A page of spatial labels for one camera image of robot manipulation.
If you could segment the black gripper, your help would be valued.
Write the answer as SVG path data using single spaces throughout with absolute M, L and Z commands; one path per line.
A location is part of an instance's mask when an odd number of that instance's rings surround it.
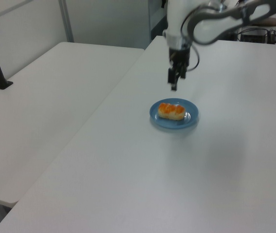
M 180 78 L 186 78 L 186 72 L 190 63 L 190 48 L 183 50 L 175 50 L 169 48 L 169 61 L 171 67 L 180 67 Z M 173 68 L 168 69 L 168 83 L 171 85 L 171 90 L 177 90 L 178 75 Z

